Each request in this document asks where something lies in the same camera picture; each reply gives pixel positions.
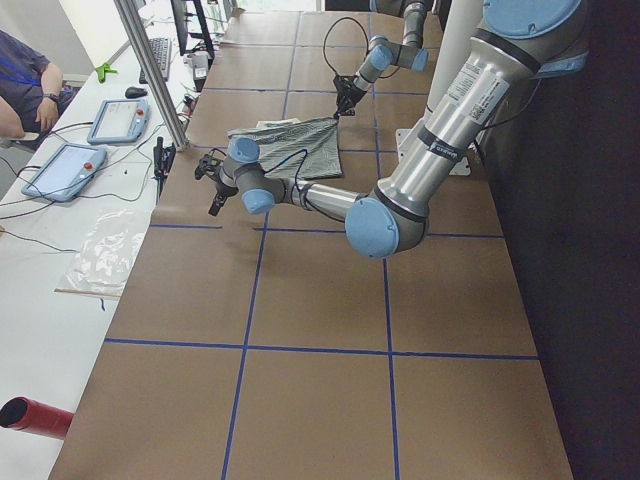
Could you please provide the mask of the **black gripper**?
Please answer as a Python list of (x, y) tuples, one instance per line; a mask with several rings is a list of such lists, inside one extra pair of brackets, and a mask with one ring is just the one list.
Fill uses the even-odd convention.
[(365, 96), (370, 83), (359, 75), (336, 75), (333, 79), (337, 92), (336, 111), (334, 119), (343, 116), (354, 116), (357, 103)]
[(214, 173), (216, 183), (216, 197), (208, 210), (211, 216), (217, 216), (220, 209), (225, 205), (227, 198), (233, 197), (238, 193), (235, 180), (229, 176), (223, 167), (218, 167)]

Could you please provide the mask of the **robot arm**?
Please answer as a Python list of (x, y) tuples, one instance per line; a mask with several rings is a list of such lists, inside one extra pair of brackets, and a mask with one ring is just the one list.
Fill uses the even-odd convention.
[(390, 66), (422, 72), (429, 53), (423, 48), (424, 23), (433, 8), (433, 1), (369, 1), (368, 10), (404, 21), (400, 43), (375, 35), (367, 41), (363, 63), (353, 75), (340, 75), (334, 68), (333, 83), (336, 88), (336, 111), (333, 117), (353, 116), (355, 107), (371, 86), (383, 78)]
[(350, 245), (365, 257), (386, 258), (415, 247), (427, 233), (429, 200), (511, 89), (583, 67), (589, 16), (586, 1), (485, 2), (469, 56), (433, 113), (411, 131), (398, 166), (371, 192), (269, 177), (257, 143), (239, 137), (209, 171), (216, 185), (210, 214), (217, 215), (232, 196), (252, 214), (289, 203), (342, 222)]

